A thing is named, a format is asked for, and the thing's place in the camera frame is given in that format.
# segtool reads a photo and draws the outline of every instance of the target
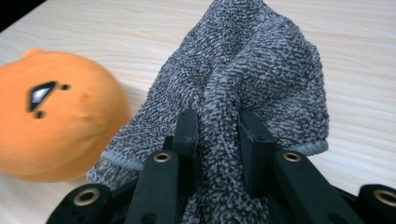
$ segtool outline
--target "orange plush toy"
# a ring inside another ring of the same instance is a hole
[[[84,176],[131,118],[104,67],[38,49],[0,67],[0,104],[0,173],[35,182]]]

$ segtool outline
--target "wooden table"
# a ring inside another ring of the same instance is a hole
[[[0,34],[0,66],[30,48],[74,52],[109,69],[133,113],[210,0],[49,0]],[[336,187],[396,188],[396,2],[269,0],[318,47],[330,150],[311,157]],[[44,223],[84,178],[30,183],[0,175],[0,223]]]

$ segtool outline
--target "gray knit sock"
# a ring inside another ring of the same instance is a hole
[[[237,118],[254,112],[283,148],[327,149],[329,116],[315,46],[261,0],[215,0],[162,67],[135,118],[87,174],[116,189],[174,135],[177,115],[199,115],[203,180],[183,223],[268,223],[264,200],[243,188]]]

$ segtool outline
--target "light wood surface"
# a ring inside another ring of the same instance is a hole
[[[265,2],[299,25],[321,55],[330,150],[311,161],[333,185],[354,194],[364,184],[396,188],[396,1]],[[0,66],[31,48],[80,54],[113,73],[135,113],[210,3],[49,0],[0,34]],[[0,175],[0,223],[45,223],[59,201],[84,183]]]

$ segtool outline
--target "fabric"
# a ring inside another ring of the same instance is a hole
[[[312,155],[327,149],[329,116],[316,47],[261,0],[215,0],[162,67],[134,120],[87,174],[117,189],[173,135],[177,115],[199,116],[202,180],[183,223],[268,223],[264,199],[243,189],[239,111],[255,113],[278,144]]]
[[[30,49],[0,67],[0,173],[35,182],[84,176],[131,119],[117,80],[100,64]]]

